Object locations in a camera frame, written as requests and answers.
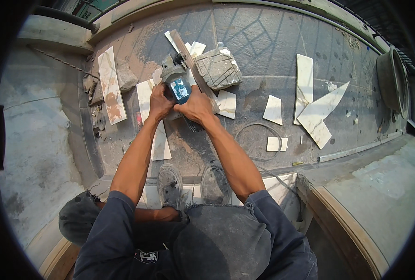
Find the gray wall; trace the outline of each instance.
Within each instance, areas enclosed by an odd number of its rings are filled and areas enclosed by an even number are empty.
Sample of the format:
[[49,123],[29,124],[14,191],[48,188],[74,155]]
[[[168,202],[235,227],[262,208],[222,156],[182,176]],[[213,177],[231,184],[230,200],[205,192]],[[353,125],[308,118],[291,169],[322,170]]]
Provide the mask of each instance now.
[[[75,65],[83,60],[55,55]],[[24,249],[66,202],[96,179],[91,168],[80,168],[91,164],[81,136],[79,78],[78,71],[26,47],[12,50],[3,72],[6,148],[0,188]]]

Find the floor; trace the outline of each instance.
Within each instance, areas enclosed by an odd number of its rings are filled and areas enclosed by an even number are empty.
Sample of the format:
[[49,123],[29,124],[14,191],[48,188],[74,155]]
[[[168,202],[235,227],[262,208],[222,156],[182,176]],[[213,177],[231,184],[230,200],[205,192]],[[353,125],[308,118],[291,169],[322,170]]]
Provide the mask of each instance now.
[[[206,44],[205,51],[213,49],[217,41],[230,49],[243,82],[227,89],[237,94],[236,119],[219,116],[222,124],[235,136],[244,125],[258,121],[288,138],[287,151],[260,163],[265,168],[313,163],[319,155],[372,143],[380,136],[377,130],[382,122],[382,133],[405,127],[403,119],[391,121],[391,112],[381,99],[375,68],[378,55],[356,38],[315,18],[259,5],[206,4],[159,14],[135,22],[131,33],[128,29],[126,26],[101,41],[95,47],[95,57],[113,46],[116,59],[126,60],[140,82],[150,79],[164,56],[173,52],[164,36],[167,30],[177,29],[189,43]],[[298,53],[313,58],[314,100],[327,94],[332,84],[339,87],[350,81],[341,102],[325,119],[332,138],[322,150],[302,126],[293,125]],[[97,59],[88,64],[98,72]],[[135,88],[123,94],[128,120],[107,125],[106,139],[98,140],[105,174],[115,173],[123,151],[138,132],[136,95]],[[282,99],[283,126],[262,119],[268,95]],[[190,132],[182,119],[165,120],[164,125],[172,159],[151,162],[148,176],[156,177],[165,162],[176,165],[184,178],[199,178],[205,163],[216,158],[207,134]],[[273,135],[266,128],[252,126],[237,141],[249,155],[271,158],[273,152],[266,152],[268,136]]]

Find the dark blue shirt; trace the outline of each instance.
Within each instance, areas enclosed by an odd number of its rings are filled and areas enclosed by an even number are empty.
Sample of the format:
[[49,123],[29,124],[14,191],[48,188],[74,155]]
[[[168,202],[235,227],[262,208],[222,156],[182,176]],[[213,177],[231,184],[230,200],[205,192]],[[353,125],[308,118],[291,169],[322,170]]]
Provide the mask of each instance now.
[[[253,193],[254,215],[271,234],[270,262],[259,279],[317,279],[317,261],[304,234],[296,231],[266,190]],[[135,206],[112,191],[75,264],[74,279],[180,279],[170,250],[134,248]]]

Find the dusty shoe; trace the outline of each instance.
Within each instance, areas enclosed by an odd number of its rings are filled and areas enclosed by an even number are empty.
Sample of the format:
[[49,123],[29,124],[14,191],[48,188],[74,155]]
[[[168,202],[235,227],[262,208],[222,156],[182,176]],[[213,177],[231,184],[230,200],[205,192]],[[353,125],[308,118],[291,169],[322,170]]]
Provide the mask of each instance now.
[[201,178],[201,198],[204,203],[227,204],[232,195],[223,167],[218,160],[211,160]]
[[158,193],[162,207],[171,206],[182,212],[182,177],[180,172],[172,164],[163,164],[159,168]]

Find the power tool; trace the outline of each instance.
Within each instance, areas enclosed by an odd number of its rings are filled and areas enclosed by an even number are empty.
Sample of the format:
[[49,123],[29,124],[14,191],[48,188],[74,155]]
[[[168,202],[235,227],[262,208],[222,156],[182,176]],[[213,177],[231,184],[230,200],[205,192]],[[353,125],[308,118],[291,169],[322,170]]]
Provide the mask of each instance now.
[[[182,56],[180,54],[168,54],[162,61],[161,66],[162,81],[170,89],[176,103],[181,105],[186,103],[192,93],[192,87],[187,82],[187,67],[185,67]],[[203,126],[189,120],[186,116],[184,116],[184,120],[192,132],[204,130]]]

